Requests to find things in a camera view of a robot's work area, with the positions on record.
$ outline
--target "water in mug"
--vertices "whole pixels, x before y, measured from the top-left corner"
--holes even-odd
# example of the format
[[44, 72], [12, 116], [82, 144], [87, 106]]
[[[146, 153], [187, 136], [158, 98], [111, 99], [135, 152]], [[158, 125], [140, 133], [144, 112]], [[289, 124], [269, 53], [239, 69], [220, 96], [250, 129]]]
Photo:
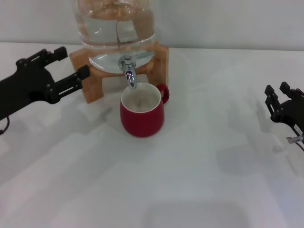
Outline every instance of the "water in mug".
[[[78, 5], [76, 20], [91, 64], [106, 72], [120, 73], [117, 63], [121, 55], [144, 53], [143, 49], [155, 42], [152, 11], [133, 4], [94, 1], [89, 6]], [[136, 67], [150, 60], [139, 60]]]
[[144, 113], [156, 108], [159, 97], [145, 89], [137, 88], [128, 94], [123, 100], [124, 106], [137, 113]]

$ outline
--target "white tabletop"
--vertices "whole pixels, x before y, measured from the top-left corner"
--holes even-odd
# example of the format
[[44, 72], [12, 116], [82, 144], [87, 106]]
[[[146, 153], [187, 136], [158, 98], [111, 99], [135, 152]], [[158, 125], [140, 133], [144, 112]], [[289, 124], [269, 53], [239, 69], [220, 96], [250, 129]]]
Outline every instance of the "white tabletop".
[[[0, 79], [57, 47], [1, 43]], [[77, 91], [13, 114], [0, 137], [1, 227], [302, 228], [304, 152], [270, 120], [264, 90], [283, 102], [281, 82], [304, 89], [304, 52], [170, 49], [169, 68], [165, 124], [150, 138], [121, 125], [123, 77], [92, 104]], [[48, 69], [56, 81], [73, 73], [68, 58]]]

